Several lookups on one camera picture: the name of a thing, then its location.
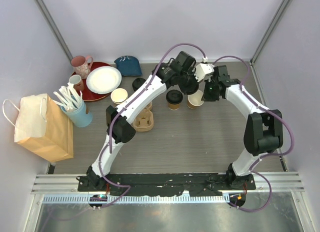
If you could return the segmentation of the brown paper cup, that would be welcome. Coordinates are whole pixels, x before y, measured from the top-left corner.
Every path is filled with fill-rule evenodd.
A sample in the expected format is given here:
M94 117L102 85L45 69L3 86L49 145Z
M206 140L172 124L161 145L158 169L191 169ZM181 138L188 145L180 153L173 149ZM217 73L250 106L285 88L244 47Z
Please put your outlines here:
M177 110L180 108L180 103L178 104L171 104L171 103L168 103L168 107L171 109L171 110Z
M199 106L202 106L204 101L202 100L203 91L197 90L194 94L187 96L187 106L190 109L195 109Z

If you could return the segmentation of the black coffee lid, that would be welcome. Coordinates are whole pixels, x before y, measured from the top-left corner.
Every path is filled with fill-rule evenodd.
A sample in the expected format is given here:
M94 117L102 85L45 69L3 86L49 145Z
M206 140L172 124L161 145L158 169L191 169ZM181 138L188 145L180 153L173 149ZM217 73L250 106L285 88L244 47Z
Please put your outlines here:
M179 90L170 90L166 94L166 100L169 104L177 105L183 100L183 94Z

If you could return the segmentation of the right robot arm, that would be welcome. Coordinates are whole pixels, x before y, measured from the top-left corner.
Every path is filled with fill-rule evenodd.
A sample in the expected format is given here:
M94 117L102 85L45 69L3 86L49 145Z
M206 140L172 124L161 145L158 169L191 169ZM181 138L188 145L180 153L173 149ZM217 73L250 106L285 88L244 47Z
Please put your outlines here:
M270 110L250 95L239 79L231 79L227 67L214 67L199 64L198 80L204 80L202 100L218 101L220 98L231 102L246 118L243 143L244 150L228 168L226 184L238 189L244 183L243 176L251 174L252 169L265 155L273 154L283 145L282 123Z

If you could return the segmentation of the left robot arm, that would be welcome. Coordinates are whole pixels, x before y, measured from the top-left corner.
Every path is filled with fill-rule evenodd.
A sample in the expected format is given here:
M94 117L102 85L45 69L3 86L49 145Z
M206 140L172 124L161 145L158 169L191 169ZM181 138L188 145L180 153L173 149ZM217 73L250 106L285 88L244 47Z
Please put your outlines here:
M109 174L113 161L124 144L135 136L136 130L132 124L138 114L153 99L175 85L184 94L195 93L202 80L198 71L195 58L181 51L167 63L160 61L142 86L123 103L107 107L106 139L97 159L86 172L91 188L102 191L106 187L104 176Z

